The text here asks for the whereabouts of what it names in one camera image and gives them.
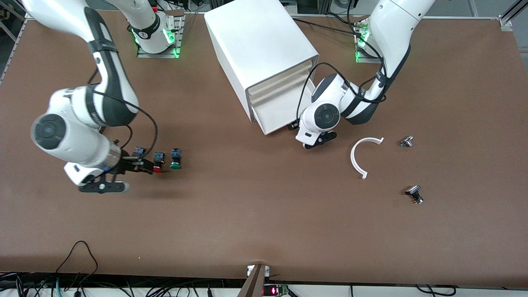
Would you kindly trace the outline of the white plastic drawer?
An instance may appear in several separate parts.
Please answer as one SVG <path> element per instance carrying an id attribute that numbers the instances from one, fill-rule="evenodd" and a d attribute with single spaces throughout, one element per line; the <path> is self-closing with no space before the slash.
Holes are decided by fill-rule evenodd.
<path id="1" fill-rule="evenodd" d="M 249 101 L 251 105 L 257 105 L 296 86 L 306 79 L 310 70 L 311 66 L 298 66 L 249 88 Z"/>
<path id="2" fill-rule="evenodd" d="M 297 83 L 306 79 L 313 66 L 312 60 L 307 60 L 291 69 L 274 75 L 265 81 L 252 86 L 248 90 L 251 99 L 253 97 L 266 97 L 285 90 L 285 88 L 292 86 L 292 83 Z"/>
<path id="3" fill-rule="evenodd" d="M 294 86 L 252 104 L 254 117 L 264 135 L 271 134 L 296 119 L 301 91 L 302 85 Z"/>

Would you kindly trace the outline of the white drawer cabinet housing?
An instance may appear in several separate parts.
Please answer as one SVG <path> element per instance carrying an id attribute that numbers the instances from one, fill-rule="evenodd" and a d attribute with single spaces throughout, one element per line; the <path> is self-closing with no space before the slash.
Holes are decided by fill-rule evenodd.
<path id="1" fill-rule="evenodd" d="M 250 87 L 319 53 L 280 0 L 234 0 L 204 15 L 217 59 L 251 122 L 257 122 L 249 101 Z M 311 103 L 313 74 L 302 85 L 298 108 Z"/>

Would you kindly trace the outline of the white curved plastic arc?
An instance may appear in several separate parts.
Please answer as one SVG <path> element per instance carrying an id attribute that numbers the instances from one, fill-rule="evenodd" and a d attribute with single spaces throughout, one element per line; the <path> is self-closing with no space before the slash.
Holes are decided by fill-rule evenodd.
<path id="1" fill-rule="evenodd" d="M 357 162 L 357 160 L 355 158 L 355 151 L 356 151 L 357 147 L 360 144 L 366 143 L 366 142 L 375 143 L 377 145 L 380 145 L 383 141 L 384 141 L 384 137 L 381 137 L 381 138 L 366 137 L 366 138 L 362 138 L 362 139 L 358 140 L 353 145 L 353 147 L 351 148 L 351 152 L 350 152 L 350 155 L 349 155 L 350 160 L 351 160 L 351 165 L 354 167 L 355 171 L 361 175 L 362 180 L 366 179 L 366 177 L 368 176 L 368 172 L 364 171 L 364 169 L 362 169 L 362 167 L 360 167 L 358 165 L 358 162 Z"/>

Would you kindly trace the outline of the small device with red light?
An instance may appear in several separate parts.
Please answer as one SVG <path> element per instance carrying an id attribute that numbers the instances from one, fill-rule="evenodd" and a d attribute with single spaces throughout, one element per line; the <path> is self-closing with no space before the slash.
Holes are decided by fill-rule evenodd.
<path id="1" fill-rule="evenodd" d="M 288 294 L 287 285 L 267 284 L 262 288 L 262 297 L 282 297 Z"/>

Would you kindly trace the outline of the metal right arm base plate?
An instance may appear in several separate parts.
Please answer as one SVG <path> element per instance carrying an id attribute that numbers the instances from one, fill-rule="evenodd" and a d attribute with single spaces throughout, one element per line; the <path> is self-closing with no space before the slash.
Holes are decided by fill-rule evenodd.
<path id="1" fill-rule="evenodd" d="M 140 58 L 179 58 L 185 15 L 167 15 L 164 12 L 154 12 L 153 24 L 144 29 L 131 27 L 136 42 L 137 56 Z"/>

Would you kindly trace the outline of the grey metal bracket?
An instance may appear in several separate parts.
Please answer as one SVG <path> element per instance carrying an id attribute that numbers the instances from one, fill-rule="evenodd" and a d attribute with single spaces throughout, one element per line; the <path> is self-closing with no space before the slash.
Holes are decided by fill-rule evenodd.
<path id="1" fill-rule="evenodd" d="M 247 266 L 247 279 L 236 297 L 262 297 L 266 278 L 270 277 L 270 267 L 264 264 Z"/>

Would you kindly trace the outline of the aluminium frame profile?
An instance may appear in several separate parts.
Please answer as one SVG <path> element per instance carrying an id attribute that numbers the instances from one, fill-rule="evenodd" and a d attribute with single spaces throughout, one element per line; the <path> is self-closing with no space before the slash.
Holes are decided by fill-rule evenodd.
<path id="1" fill-rule="evenodd" d="M 512 21 L 528 7 L 528 0 L 515 0 L 507 10 L 499 15 L 500 28 L 502 31 L 513 31 Z"/>

